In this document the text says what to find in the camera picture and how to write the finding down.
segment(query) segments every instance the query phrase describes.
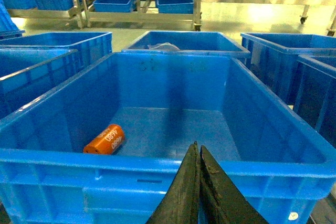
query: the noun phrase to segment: orange cylinder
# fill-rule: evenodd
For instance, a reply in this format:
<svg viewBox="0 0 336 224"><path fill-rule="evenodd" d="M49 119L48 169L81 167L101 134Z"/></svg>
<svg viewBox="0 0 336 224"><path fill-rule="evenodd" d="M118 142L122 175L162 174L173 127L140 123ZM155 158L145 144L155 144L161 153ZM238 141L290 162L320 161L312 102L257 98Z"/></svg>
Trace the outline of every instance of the orange cylinder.
<svg viewBox="0 0 336 224"><path fill-rule="evenodd" d="M119 125L111 124L84 147L84 153L112 154L124 141L125 134Z"/></svg>

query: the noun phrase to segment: tiled floor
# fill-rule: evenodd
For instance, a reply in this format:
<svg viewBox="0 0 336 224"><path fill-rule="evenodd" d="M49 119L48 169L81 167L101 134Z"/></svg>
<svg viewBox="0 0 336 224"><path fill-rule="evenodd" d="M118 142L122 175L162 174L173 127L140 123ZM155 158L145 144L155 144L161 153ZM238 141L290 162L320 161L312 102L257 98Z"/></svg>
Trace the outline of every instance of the tiled floor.
<svg viewBox="0 0 336 224"><path fill-rule="evenodd" d="M257 5L257 4L202 4L202 31L220 31L237 42L240 33L311 33L326 34L330 25L333 6L311 6L308 19L300 23L303 6L295 5ZM26 34L47 31L79 31L75 21L22 19L14 22ZM137 24L137 23L93 23L92 28L82 31L112 31L113 51L120 51L148 30L190 30L188 24Z"/></svg>

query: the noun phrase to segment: cart wheel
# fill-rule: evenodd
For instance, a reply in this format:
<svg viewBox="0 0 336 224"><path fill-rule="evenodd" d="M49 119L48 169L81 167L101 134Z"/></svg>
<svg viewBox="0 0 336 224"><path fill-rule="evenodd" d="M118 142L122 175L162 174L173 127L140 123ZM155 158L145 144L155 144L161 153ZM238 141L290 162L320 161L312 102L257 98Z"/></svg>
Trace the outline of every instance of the cart wheel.
<svg viewBox="0 0 336 224"><path fill-rule="evenodd" d="M303 25L306 22L307 18L301 17L300 22Z"/></svg>
<svg viewBox="0 0 336 224"><path fill-rule="evenodd" d="M329 31L328 34L327 34L327 36L330 36L330 37L334 37L334 35L335 35L334 31Z"/></svg>

